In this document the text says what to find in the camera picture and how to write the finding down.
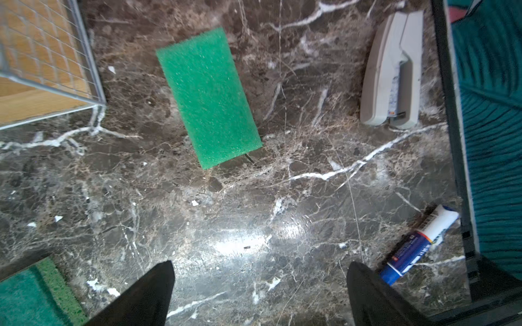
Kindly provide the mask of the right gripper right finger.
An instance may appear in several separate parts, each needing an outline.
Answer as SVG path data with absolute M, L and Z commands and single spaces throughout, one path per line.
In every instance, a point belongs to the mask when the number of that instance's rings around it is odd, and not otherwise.
M 432 322 L 361 262 L 352 262 L 347 288 L 356 325 L 431 325 Z

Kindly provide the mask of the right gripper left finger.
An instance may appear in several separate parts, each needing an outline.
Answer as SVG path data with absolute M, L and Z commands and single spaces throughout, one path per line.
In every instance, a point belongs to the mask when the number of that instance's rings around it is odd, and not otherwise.
M 86 324 L 164 326 L 174 284 L 172 262 L 161 262 Z

